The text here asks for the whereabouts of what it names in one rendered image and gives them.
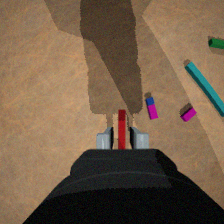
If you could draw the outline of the small magenta block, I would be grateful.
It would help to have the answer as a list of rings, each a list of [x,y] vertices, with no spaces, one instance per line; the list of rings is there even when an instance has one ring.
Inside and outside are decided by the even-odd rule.
[[[185,111],[180,117],[183,121],[187,122],[189,121],[197,112],[193,108],[189,108],[187,111]]]
[[[148,114],[149,114],[149,117],[151,120],[158,118],[155,104],[147,106],[147,110],[148,110]]]

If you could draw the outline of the small blue cube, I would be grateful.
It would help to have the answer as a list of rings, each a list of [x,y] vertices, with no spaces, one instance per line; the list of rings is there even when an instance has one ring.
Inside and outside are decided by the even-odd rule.
[[[145,99],[145,102],[147,106],[155,104],[153,97]]]

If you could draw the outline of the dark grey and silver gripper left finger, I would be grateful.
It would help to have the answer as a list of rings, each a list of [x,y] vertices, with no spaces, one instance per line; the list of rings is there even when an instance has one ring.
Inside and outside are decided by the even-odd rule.
[[[96,134],[96,149],[112,149],[113,143],[114,143],[113,127],[108,127],[103,133]]]

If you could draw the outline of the turquoise rod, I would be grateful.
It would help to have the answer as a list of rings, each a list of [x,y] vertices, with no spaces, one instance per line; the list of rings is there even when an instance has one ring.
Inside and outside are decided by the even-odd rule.
[[[188,65],[184,67],[187,72],[191,75],[191,77],[195,80],[195,82],[199,85],[199,87],[203,90],[209,100],[212,102],[214,107],[217,109],[221,117],[224,117],[224,103],[209,84],[209,82],[205,79],[202,73],[198,70],[198,68],[190,62]]]

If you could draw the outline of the red rod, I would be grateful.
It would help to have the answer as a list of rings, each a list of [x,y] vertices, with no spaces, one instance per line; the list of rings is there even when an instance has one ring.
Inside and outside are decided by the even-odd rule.
[[[118,149],[125,149],[125,110],[118,110]]]

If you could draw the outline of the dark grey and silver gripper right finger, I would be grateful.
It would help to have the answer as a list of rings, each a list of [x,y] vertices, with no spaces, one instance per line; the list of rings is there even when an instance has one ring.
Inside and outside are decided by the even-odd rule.
[[[149,149],[149,134],[136,127],[129,127],[129,141],[132,149]]]

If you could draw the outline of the green rod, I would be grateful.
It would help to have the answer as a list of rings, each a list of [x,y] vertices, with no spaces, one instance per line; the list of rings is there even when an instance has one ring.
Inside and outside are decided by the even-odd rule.
[[[209,47],[224,49],[224,40],[211,38],[208,41]]]

